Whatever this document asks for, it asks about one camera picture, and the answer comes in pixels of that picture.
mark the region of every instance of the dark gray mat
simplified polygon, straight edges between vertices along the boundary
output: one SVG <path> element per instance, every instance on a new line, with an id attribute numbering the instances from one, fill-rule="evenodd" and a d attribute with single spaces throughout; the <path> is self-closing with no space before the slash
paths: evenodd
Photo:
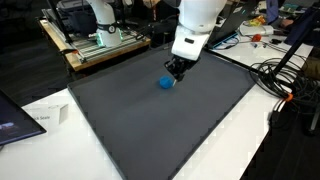
<path id="1" fill-rule="evenodd" d="M 124 179 L 173 178 L 254 84 L 247 70 L 203 52 L 181 83 L 163 90 L 170 58 L 149 52 L 69 85 Z"/>

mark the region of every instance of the workbench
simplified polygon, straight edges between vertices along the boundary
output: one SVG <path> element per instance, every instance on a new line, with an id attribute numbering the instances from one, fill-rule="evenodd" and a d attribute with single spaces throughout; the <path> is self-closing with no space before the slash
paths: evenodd
<path id="1" fill-rule="evenodd" d="M 284 55 L 276 50 L 249 46 L 241 44 L 221 52 L 224 56 L 235 57 L 235 61 L 248 62 L 248 65 L 273 58 L 274 54 L 279 57 Z M 303 45 L 298 52 L 307 57 L 311 50 L 311 46 Z M 296 57 L 291 61 L 299 66 L 303 64 Z M 174 179 L 240 179 L 269 131 L 269 113 L 278 101 L 257 85 L 253 86 L 205 139 Z M 68 105 L 67 119 L 58 127 L 47 129 L 48 134 L 4 147 L 0 153 L 0 162 L 8 159 L 11 151 L 21 151 L 18 154 L 24 153 L 26 156 L 12 157 L 6 161 L 7 164 L 0 163 L 2 178 L 120 180 L 121 176 L 112 160 L 67 89 L 24 108 L 57 104 Z"/>
<path id="2" fill-rule="evenodd" d="M 64 42 L 63 36 L 61 35 L 61 33 L 58 33 L 58 29 L 56 28 L 56 26 L 50 22 L 48 22 L 46 19 L 42 19 L 39 20 L 39 26 L 41 27 L 43 33 L 47 36 L 47 39 L 52 40 L 53 43 L 57 46 L 59 52 L 66 50 L 66 49 L 71 49 L 73 47 L 70 46 L 70 44 Z M 108 52 L 99 52 L 100 54 L 98 54 L 96 57 L 92 58 L 92 60 L 85 60 L 82 59 L 81 56 L 75 54 L 75 53 L 67 53 L 67 54 L 61 54 L 63 59 L 65 60 L 65 64 L 66 64 L 66 68 L 67 68 L 67 72 L 69 75 L 71 75 L 73 72 L 78 72 L 80 70 L 92 67 L 94 65 L 97 65 L 99 63 L 102 63 L 104 61 L 116 58 L 120 55 L 126 54 L 128 52 L 132 52 L 135 51 L 139 48 L 143 48 L 146 47 L 150 44 L 150 39 L 149 38 L 144 38 L 142 40 L 136 41 L 134 40 L 134 37 L 127 37 L 129 35 L 126 35 L 123 33 L 124 39 L 127 40 L 125 42 L 128 42 L 125 45 L 119 45 L 119 47 L 115 47 L 111 50 L 109 50 Z M 81 53 L 81 51 L 86 51 L 87 54 L 86 56 L 91 56 L 90 53 L 93 51 L 92 46 L 88 47 L 88 45 L 86 45 L 86 47 L 83 47 L 87 42 L 77 42 L 75 41 L 74 44 L 78 44 L 77 47 L 81 47 L 82 49 L 76 49 L 79 50 L 79 53 Z M 95 51 L 101 51 L 102 49 L 105 48 L 99 48 L 98 45 L 96 45 L 94 47 Z"/>

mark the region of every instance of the laptop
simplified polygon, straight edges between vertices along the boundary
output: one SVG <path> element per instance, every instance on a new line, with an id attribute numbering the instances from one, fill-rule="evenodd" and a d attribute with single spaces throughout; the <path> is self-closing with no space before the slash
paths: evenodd
<path id="1" fill-rule="evenodd" d="M 0 90 L 0 147 L 45 132 L 42 126 Z"/>
<path id="2" fill-rule="evenodd" d="M 216 27 L 211 33 L 208 47 L 213 47 L 234 36 L 235 31 L 243 21 L 254 18 L 253 14 L 257 5 L 258 0 L 242 0 L 231 5 L 227 3 L 218 17 Z"/>

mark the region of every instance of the white table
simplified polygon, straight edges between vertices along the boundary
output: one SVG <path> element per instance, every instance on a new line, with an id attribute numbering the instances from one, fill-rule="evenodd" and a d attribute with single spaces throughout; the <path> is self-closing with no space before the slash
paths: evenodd
<path id="1" fill-rule="evenodd" d="M 251 45 L 240 44 L 221 52 L 248 65 L 284 55 L 275 50 L 253 49 L 252 46 L 248 50 L 248 46 Z M 308 56 L 311 49 L 302 46 L 300 55 Z M 199 147 L 175 179 L 239 179 L 268 132 L 268 116 L 277 101 L 277 98 L 254 86 Z M 56 104 L 68 104 L 68 118 L 58 126 L 49 127 L 45 135 L 5 146 L 0 153 L 1 179 L 121 179 L 67 89 L 24 108 Z"/>

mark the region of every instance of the floor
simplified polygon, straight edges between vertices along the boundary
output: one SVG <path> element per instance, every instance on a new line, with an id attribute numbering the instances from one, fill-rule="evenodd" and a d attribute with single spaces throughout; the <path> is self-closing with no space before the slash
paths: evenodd
<path id="1" fill-rule="evenodd" d="M 44 38 L 10 46 L 0 55 L 0 89 L 20 106 L 62 90 L 72 81 L 57 50 Z M 269 132 L 243 180 L 319 179 L 320 133 L 306 136 L 302 127 L 312 117 L 289 109 L 281 114 L 286 126 Z"/>

